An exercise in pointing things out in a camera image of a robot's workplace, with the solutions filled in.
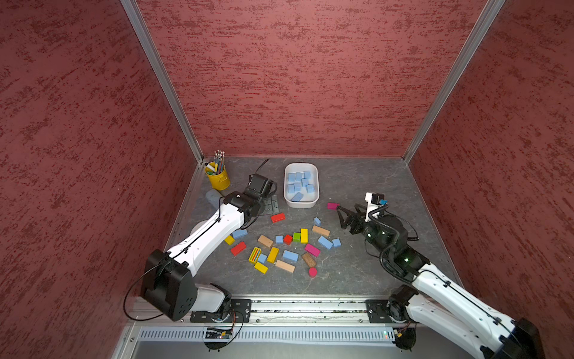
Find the long blue block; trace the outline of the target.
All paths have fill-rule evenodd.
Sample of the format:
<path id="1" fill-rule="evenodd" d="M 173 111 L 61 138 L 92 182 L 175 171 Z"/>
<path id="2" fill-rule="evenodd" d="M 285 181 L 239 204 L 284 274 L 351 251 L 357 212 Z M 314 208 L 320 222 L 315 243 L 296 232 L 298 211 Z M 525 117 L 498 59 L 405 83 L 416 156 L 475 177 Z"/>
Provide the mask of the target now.
<path id="1" fill-rule="evenodd" d="M 293 198 L 291 199 L 292 202 L 299 202 L 303 199 L 303 194 L 298 192 L 296 193 Z"/>
<path id="2" fill-rule="evenodd" d="M 329 239 L 325 238 L 324 236 L 321 236 L 318 239 L 318 244 L 320 244 L 321 246 L 323 246 L 327 250 L 330 250 L 331 248 L 333 248 L 333 243 Z"/>
<path id="3" fill-rule="evenodd" d="M 236 230 L 232 233 L 232 237 L 234 239 L 241 239 L 241 238 L 245 237 L 246 235 L 248 235 L 248 231 L 246 229 L 239 229 L 239 230 Z"/>

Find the white plastic tub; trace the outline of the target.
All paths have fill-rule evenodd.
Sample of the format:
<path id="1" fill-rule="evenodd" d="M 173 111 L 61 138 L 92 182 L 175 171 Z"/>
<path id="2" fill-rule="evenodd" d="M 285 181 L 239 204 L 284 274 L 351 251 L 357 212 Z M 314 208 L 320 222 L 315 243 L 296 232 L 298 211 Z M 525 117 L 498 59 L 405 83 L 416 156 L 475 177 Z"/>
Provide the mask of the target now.
<path id="1" fill-rule="evenodd" d="M 283 197 L 291 208 L 314 207 L 320 198 L 318 168 L 305 162 L 288 164 L 284 170 Z"/>

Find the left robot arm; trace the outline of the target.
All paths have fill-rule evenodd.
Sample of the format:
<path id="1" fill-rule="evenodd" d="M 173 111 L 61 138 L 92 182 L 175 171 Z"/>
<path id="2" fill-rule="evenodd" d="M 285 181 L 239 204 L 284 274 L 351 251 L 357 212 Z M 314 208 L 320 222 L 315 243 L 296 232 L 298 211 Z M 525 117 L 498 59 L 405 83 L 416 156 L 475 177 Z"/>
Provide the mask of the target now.
<path id="1" fill-rule="evenodd" d="M 152 252 L 140 297 L 174 322 L 190 311 L 227 315 L 231 295 L 215 284 L 196 284 L 194 277 L 224 239 L 258 217 L 267 197 L 251 190 L 235 191 L 221 198 L 215 214 L 179 245 Z"/>

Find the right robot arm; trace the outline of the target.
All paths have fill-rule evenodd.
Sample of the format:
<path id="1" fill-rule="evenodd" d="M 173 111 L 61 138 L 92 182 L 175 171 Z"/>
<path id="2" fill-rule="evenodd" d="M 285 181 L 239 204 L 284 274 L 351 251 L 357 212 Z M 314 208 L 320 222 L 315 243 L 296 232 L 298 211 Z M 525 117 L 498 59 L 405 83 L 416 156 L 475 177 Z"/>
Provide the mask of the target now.
<path id="1" fill-rule="evenodd" d="M 387 300 L 387 316 L 402 325 L 411 348 L 416 324 L 441 334 L 474 358 L 545 358 L 539 329 L 525 318 L 515 320 L 485 304 L 441 272 L 410 242 L 402 218 L 387 204 L 338 206 L 342 229 L 360 234 L 378 251 L 381 267 L 402 285 Z"/>

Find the yellow block under arm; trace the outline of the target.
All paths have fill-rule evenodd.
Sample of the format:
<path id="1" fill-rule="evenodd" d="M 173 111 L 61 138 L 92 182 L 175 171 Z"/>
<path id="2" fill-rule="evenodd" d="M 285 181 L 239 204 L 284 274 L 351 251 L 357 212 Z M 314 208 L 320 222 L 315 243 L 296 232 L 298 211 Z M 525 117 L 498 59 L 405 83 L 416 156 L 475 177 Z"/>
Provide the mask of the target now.
<path id="1" fill-rule="evenodd" d="M 235 239 L 232 236 L 227 236 L 226 239 L 224 239 L 224 242 L 227 243 L 227 245 L 231 246 L 235 243 Z"/>

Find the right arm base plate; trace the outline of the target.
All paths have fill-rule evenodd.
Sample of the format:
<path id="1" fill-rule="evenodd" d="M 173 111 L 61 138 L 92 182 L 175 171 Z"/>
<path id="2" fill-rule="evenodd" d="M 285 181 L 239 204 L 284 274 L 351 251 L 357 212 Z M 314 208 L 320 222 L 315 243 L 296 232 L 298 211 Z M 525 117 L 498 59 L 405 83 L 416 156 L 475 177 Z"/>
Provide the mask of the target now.
<path id="1" fill-rule="evenodd" d="M 394 299 L 365 301 L 366 313 L 371 324 L 406 325 L 416 323 L 407 313 L 407 305 Z"/>

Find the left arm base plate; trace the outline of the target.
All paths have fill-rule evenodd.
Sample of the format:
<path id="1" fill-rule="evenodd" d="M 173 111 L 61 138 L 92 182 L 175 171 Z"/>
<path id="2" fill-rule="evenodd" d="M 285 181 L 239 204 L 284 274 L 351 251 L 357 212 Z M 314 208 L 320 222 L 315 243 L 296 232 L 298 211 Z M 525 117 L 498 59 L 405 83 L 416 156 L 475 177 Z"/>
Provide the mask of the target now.
<path id="1" fill-rule="evenodd" d="M 213 312 L 195 311 L 191 313 L 191 323 L 248 323 L 253 301 L 251 299 L 225 299 L 221 307 Z"/>

